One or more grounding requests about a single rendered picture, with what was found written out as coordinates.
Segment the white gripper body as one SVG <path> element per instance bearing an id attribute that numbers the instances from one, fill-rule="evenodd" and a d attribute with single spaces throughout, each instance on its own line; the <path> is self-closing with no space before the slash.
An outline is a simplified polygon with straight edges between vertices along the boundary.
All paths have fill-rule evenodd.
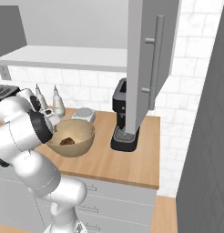
<path id="1" fill-rule="evenodd" d="M 52 126 L 56 126 L 60 122 L 60 118 L 57 114 L 47 115 L 48 120 L 51 122 Z"/>

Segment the brown bread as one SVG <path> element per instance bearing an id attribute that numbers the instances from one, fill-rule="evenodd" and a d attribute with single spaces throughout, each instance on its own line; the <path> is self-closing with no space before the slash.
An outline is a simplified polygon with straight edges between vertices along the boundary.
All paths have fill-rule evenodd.
<path id="1" fill-rule="evenodd" d="M 64 138 L 61 140 L 59 143 L 60 146 L 65 146 L 65 145 L 74 145 L 75 141 L 71 137 Z"/>

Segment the tan woven basket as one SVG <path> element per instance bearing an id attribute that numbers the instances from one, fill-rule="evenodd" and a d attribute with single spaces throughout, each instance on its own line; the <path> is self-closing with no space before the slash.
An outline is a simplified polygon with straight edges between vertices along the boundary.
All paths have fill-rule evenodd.
<path id="1" fill-rule="evenodd" d="M 71 137 L 75 144 L 60 146 L 61 140 L 67 137 Z M 69 119 L 57 124 L 56 132 L 46 144 L 63 157 L 79 157 L 91 148 L 94 138 L 95 128 L 91 123 L 79 119 Z"/>

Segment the grey base cabinet front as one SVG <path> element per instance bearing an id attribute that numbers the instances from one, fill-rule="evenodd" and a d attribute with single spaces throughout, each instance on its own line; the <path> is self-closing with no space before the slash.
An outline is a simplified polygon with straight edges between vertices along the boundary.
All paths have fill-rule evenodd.
<path id="1" fill-rule="evenodd" d="M 50 203 L 34 197 L 13 167 L 0 167 L 0 224 L 44 233 L 51 223 Z"/>

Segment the grey closed cabinet door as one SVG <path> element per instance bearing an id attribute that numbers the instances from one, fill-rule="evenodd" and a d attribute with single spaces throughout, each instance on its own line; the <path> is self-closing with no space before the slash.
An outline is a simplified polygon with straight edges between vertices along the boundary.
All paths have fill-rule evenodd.
<path id="1" fill-rule="evenodd" d="M 25 30 L 17 5 L 0 5 L 0 56 L 27 45 Z"/>

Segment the grey tall cabinet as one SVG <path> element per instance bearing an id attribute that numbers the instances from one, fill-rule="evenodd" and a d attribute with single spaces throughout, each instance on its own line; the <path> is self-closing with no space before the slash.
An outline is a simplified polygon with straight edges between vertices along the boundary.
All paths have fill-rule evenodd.
<path id="1" fill-rule="evenodd" d="M 224 6 L 176 205 L 178 233 L 224 233 Z"/>

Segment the white squeeze bottle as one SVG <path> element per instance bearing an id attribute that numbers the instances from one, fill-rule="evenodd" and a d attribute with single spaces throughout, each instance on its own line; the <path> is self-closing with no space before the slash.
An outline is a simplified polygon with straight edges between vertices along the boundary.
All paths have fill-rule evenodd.
<path id="1" fill-rule="evenodd" d="M 59 117 L 63 117 L 66 114 L 66 109 L 63 100 L 59 95 L 56 87 L 54 87 L 53 110 Z"/>
<path id="2" fill-rule="evenodd" d="M 48 109 L 48 105 L 46 103 L 45 97 L 42 95 L 40 88 L 37 84 L 36 84 L 36 97 L 40 102 L 42 110 L 46 111 Z"/>

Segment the white kitchen scale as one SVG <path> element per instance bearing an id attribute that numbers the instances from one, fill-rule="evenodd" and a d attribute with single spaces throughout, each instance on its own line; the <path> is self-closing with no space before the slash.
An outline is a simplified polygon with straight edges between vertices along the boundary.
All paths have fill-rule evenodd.
<path id="1" fill-rule="evenodd" d="M 96 119 L 96 112 L 88 107 L 78 108 L 72 115 L 72 119 L 80 119 L 89 123 L 93 123 Z"/>

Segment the black toaster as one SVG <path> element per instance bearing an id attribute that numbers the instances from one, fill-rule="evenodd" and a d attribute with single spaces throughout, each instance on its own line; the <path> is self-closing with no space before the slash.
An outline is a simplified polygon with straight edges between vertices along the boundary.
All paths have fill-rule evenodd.
<path id="1" fill-rule="evenodd" d="M 15 96 L 20 91 L 18 86 L 7 86 L 7 85 L 0 85 L 0 101 L 3 99 Z"/>

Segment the black coffee machine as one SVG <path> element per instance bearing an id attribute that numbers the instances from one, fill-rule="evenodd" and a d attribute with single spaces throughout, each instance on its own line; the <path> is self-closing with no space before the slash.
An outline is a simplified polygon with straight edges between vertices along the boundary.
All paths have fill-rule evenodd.
<path id="1" fill-rule="evenodd" d="M 117 123 L 110 146 L 117 151 L 133 152 L 137 148 L 139 131 L 135 135 L 126 132 L 126 93 L 127 80 L 121 78 L 112 96 L 112 109 L 117 113 Z"/>

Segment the grey drawer front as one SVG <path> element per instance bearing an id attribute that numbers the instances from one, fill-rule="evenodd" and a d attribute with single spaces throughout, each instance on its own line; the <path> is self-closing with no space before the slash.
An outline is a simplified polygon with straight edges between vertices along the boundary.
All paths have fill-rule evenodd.
<path id="1" fill-rule="evenodd" d="M 151 226 L 128 223 L 126 221 L 114 220 L 110 218 L 97 217 L 93 214 L 83 212 L 77 213 L 80 221 L 85 225 L 100 227 L 99 233 L 150 233 Z M 97 233 L 87 229 L 88 233 Z"/>
<path id="2" fill-rule="evenodd" d="M 154 211 L 154 206 L 152 205 L 132 203 L 94 195 L 88 195 L 79 206 L 96 207 L 99 210 L 98 214 L 87 211 L 83 212 L 95 214 L 98 217 L 106 217 L 128 223 L 138 223 L 144 226 L 151 225 Z"/>
<path id="3" fill-rule="evenodd" d="M 86 186 L 94 186 L 97 191 L 89 191 L 91 195 L 113 198 L 116 200 L 124 200 L 132 203 L 155 205 L 157 191 L 151 188 L 134 187 L 130 185 L 123 185 L 118 183 L 99 181 L 80 177 Z"/>

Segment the grey wall outlet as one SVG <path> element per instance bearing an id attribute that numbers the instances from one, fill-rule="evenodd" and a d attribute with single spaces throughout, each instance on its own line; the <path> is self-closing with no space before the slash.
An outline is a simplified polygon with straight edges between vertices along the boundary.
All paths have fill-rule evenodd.
<path id="1" fill-rule="evenodd" d="M 7 66 L 0 66 L 0 75 L 3 80 L 12 80 Z"/>

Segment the grey wall cabinet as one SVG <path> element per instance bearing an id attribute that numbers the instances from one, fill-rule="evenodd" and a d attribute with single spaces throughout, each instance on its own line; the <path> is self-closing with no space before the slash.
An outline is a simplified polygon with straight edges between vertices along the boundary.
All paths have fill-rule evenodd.
<path id="1" fill-rule="evenodd" d="M 27 45 L 0 66 L 125 72 L 128 0 L 0 0 L 17 5 Z"/>

